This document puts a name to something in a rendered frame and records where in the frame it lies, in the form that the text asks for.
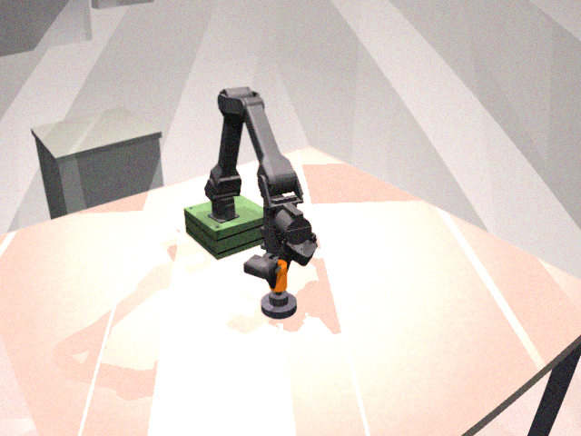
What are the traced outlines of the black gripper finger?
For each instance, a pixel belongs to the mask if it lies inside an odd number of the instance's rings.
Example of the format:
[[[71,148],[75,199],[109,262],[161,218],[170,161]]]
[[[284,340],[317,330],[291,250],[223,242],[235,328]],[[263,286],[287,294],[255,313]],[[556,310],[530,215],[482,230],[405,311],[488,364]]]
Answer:
[[[271,289],[275,289],[276,287],[276,281],[277,281],[277,272],[280,271],[282,269],[282,267],[278,266],[278,268],[275,271],[275,274],[272,275],[272,277],[269,280],[265,280],[267,282],[267,284],[270,286]]]
[[[287,273],[288,273],[288,270],[289,270],[289,268],[290,268],[290,265],[291,265],[291,261],[292,261],[292,260],[291,260],[291,259],[289,259],[289,258],[287,257],[287,258],[286,258],[286,260],[282,260],[282,261],[284,261],[284,262],[286,262],[286,263],[287,263]]]

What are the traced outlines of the grey round pedestal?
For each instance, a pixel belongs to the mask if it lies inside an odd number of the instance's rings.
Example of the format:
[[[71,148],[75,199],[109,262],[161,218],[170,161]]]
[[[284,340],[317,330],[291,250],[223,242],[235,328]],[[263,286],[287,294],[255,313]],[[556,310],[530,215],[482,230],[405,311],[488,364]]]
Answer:
[[[261,313],[273,320],[290,318],[297,311],[296,297],[286,290],[270,291],[261,297]]]

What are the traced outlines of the orange cylinder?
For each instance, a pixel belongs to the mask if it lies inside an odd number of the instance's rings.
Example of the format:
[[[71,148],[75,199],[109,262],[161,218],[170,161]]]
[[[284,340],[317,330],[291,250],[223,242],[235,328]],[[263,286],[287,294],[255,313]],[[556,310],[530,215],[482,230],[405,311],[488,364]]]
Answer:
[[[278,266],[282,267],[280,271],[277,272],[277,281],[275,289],[271,289],[271,291],[275,292],[284,292],[287,289],[287,263],[279,260]]]

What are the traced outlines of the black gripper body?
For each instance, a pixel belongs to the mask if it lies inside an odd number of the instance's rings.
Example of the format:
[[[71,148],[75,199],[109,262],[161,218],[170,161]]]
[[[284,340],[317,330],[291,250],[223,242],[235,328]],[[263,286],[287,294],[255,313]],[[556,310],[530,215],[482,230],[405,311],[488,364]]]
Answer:
[[[281,242],[285,238],[276,229],[271,229],[265,225],[260,228],[260,233],[264,233],[264,243],[261,244],[261,249],[266,253],[263,256],[254,254],[242,264],[242,269],[243,273],[265,281],[269,280],[278,268]]]

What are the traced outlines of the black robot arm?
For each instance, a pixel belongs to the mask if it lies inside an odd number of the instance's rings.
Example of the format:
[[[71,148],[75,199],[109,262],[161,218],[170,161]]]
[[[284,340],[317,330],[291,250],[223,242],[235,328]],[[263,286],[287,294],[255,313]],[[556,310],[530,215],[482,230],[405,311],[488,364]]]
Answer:
[[[258,159],[257,184],[263,199],[263,223],[276,229],[285,239],[280,259],[293,260],[305,267],[318,243],[310,222],[297,208],[304,203],[303,191],[290,160],[281,154],[264,113],[263,98],[249,86],[225,88],[218,95],[223,116],[219,161],[212,168],[204,186],[212,201],[208,217],[225,223],[240,217],[235,213],[233,196],[241,194],[241,176],[236,169],[242,129],[246,123],[252,147]],[[285,193],[294,195],[284,196]]]

